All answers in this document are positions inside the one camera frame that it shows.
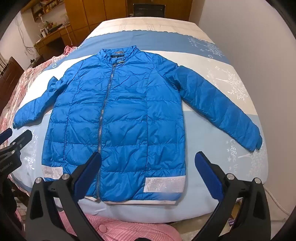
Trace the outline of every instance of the wooden headboard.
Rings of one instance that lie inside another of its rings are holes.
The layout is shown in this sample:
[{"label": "wooden headboard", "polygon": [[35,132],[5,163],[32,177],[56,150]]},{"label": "wooden headboard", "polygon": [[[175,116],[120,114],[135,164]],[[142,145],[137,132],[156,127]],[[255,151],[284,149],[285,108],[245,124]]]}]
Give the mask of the wooden headboard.
[{"label": "wooden headboard", "polygon": [[7,105],[23,72],[24,70],[19,63],[11,57],[2,76],[0,76],[0,115]]}]

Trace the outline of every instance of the floral pink blanket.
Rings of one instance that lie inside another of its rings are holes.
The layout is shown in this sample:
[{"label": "floral pink blanket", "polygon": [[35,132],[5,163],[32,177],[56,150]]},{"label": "floral pink blanket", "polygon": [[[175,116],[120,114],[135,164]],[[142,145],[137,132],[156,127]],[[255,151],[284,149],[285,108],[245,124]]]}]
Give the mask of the floral pink blanket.
[{"label": "floral pink blanket", "polygon": [[[2,111],[2,114],[0,116],[0,133],[5,131],[7,128],[12,126],[14,116],[18,110],[18,107],[20,106],[28,88],[31,86],[31,84],[34,82],[36,77],[49,65],[56,63],[58,60],[64,58],[69,53],[71,53],[73,50],[75,50],[77,47],[70,48],[69,46],[66,46],[64,49],[64,53],[57,57],[52,57],[48,61],[38,65],[35,68],[29,68],[27,69],[22,76],[20,77],[11,97],[7,105]],[[0,145],[0,148],[3,148],[7,146],[8,141]]]}]

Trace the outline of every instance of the puffer jacket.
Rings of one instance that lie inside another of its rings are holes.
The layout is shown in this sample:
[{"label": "puffer jacket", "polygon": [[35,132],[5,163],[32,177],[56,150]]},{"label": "puffer jacket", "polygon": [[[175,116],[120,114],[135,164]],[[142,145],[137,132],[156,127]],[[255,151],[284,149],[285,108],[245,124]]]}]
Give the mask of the puffer jacket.
[{"label": "puffer jacket", "polygon": [[13,126],[54,105],[42,153],[45,177],[72,173],[97,151],[102,166],[87,196],[174,203],[185,183],[181,99],[246,149],[261,147],[258,127],[216,87],[136,46],[102,49],[53,77],[41,97],[16,113]]}]

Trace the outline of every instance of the pink button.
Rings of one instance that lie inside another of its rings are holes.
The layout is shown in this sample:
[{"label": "pink button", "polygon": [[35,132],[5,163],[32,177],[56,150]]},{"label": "pink button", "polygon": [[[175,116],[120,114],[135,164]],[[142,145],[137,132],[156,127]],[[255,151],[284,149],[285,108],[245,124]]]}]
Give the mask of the pink button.
[{"label": "pink button", "polygon": [[107,232],[107,227],[103,224],[100,224],[99,226],[99,230],[102,232],[102,233],[106,233]]}]

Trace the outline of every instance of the blue and white bedding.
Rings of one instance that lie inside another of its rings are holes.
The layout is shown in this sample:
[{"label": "blue and white bedding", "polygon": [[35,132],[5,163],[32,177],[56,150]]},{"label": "blue and white bedding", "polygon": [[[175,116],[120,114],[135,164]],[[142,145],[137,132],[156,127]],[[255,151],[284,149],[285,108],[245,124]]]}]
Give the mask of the blue and white bedding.
[{"label": "blue and white bedding", "polygon": [[[267,179],[268,160],[264,134],[249,94],[224,54],[194,23],[164,18],[123,18],[101,23],[68,56],[45,69],[29,88],[20,107],[38,98],[46,90],[52,76],[61,78],[78,61],[98,53],[102,48],[113,49],[136,45],[140,50],[162,55],[199,73],[230,98],[246,113],[259,129],[263,144],[250,153],[229,135],[183,103],[186,129],[186,182],[183,195],[175,205],[106,204],[99,200],[83,199],[79,204],[84,212],[130,222],[165,223],[201,216],[212,212],[217,205],[194,166],[196,152],[203,151],[225,173],[238,179]],[[13,140],[30,129],[32,141],[22,150],[22,166],[12,173],[16,184],[30,192],[34,180],[43,177],[41,155],[51,109],[42,121],[13,130]]]}]

